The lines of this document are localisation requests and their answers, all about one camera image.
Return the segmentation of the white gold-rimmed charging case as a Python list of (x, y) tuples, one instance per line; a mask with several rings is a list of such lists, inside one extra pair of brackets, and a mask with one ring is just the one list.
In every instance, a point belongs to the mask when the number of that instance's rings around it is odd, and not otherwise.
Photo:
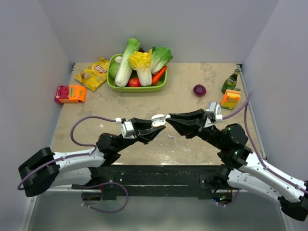
[(157, 114), (151, 118), (153, 128), (162, 127), (166, 124), (166, 117), (163, 114)]

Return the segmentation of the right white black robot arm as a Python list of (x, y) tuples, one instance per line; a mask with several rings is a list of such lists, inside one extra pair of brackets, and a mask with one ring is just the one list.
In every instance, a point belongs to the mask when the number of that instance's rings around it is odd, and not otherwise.
[(246, 146), (249, 137), (239, 124), (220, 130), (221, 109), (169, 114), (166, 121), (187, 139), (199, 137), (220, 150), (223, 172), (214, 177), (220, 189), (228, 186), (265, 197), (280, 206), (282, 212), (298, 221), (308, 216), (308, 183), (292, 177), (263, 159)]

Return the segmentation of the purple red onion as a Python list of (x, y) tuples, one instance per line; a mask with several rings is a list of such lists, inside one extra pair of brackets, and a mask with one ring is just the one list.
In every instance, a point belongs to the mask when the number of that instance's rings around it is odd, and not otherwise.
[(193, 88), (193, 92), (196, 96), (204, 96), (206, 94), (206, 88), (202, 84), (197, 84)]

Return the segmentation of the orange sponge pack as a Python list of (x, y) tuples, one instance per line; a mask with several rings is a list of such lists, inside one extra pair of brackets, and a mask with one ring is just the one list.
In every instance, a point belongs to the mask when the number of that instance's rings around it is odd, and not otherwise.
[(237, 88), (227, 88), (220, 102), (223, 109), (233, 110), (241, 98), (241, 90)]

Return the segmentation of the green plastic basket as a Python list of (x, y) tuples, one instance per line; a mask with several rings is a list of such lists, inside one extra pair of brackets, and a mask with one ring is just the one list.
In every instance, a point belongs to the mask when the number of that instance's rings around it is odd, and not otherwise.
[(160, 91), (165, 83), (167, 82), (167, 73), (168, 70), (161, 76), (160, 80), (156, 85), (148, 86), (148, 87), (118, 87), (115, 85), (115, 80), (112, 79), (109, 75), (109, 71), (107, 72), (107, 84), (116, 92), (120, 93), (152, 93)]

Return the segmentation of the red tomato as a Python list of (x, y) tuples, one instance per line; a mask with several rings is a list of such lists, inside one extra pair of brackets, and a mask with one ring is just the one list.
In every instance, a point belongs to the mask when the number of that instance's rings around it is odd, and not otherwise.
[(140, 81), (138, 77), (132, 77), (128, 81), (128, 87), (140, 87)]

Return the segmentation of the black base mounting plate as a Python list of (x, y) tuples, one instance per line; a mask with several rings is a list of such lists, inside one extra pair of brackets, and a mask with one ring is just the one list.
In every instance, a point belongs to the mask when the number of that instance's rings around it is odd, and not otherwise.
[(232, 200), (237, 188), (227, 184), (231, 172), (221, 166), (139, 166), (112, 165), (91, 168), (91, 179), (84, 186), (72, 188), (102, 189), (104, 200), (118, 196), (196, 197), (226, 203)]

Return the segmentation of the green Perrier bottle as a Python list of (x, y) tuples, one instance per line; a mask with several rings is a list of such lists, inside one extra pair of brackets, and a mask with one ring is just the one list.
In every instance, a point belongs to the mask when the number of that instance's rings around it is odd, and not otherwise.
[(237, 84), (237, 78), (240, 73), (239, 69), (235, 69), (233, 74), (229, 76), (222, 85), (221, 92), (224, 94), (228, 88), (235, 88)]

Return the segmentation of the orange carrot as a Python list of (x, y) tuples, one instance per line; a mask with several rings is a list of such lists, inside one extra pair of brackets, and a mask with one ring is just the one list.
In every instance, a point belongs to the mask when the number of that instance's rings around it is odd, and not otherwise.
[(158, 83), (159, 79), (166, 72), (167, 66), (164, 66), (161, 70), (159, 70), (156, 74), (152, 76), (152, 84), (155, 85)]

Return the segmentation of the tall napa cabbage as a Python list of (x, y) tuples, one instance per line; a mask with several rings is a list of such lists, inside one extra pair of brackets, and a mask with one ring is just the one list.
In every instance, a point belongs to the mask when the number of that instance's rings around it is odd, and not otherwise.
[(121, 63), (119, 65), (116, 77), (115, 84), (118, 87), (125, 87), (128, 83), (128, 80), (132, 73), (132, 67), (129, 63), (129, 56), (132, 55), (135, 51), (138, 51), (140, 48), (140, 43), (135, 38), (129, 38), (127, 47), (124, 50), (122, 55)]

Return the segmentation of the round green cabbage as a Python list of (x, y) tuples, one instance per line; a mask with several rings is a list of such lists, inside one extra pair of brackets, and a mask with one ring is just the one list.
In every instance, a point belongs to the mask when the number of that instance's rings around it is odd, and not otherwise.
[(110, 78), (112, 79), (116, 78), (119, 66), (120, 66), (120, 63), (117, 63), (117, 62), (114, 62), (112, 65), (110, 65), (108, 69)]

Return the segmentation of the yellow napa cabbage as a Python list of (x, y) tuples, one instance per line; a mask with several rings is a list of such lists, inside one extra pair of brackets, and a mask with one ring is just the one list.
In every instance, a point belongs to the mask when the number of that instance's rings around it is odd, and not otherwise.
[(151, 73), (152, 49), (149, 52), (135, 51), (129, 56), (129, 63), (137, 72), (141, 86), (147, 87), (152, 84)]

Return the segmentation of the green leaf lettuce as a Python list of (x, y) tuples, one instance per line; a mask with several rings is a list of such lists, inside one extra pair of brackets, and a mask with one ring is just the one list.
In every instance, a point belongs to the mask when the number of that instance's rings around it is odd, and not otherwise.
[(165, 46), (160, 48), (152, 47), (151, 73), (155, 75), (172, 59), (173, 56), (169, 48)]

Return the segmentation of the yellow Lays chips bag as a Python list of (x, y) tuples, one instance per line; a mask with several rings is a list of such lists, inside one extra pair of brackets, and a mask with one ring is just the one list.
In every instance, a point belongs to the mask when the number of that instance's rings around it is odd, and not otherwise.
[(99, 57), (98, 61), (82, 70), (75, 79), (89, 90), (95, 92), (107, 80), (109, 60)]

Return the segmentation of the pink orange snack box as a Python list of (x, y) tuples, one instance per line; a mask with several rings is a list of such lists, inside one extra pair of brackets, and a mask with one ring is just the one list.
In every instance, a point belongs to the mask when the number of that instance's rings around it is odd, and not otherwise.
[(54, 100), (57, 103), (83, 103), (86, 98), (86, 88), (81, 85), (61, 85), (57, 87)]

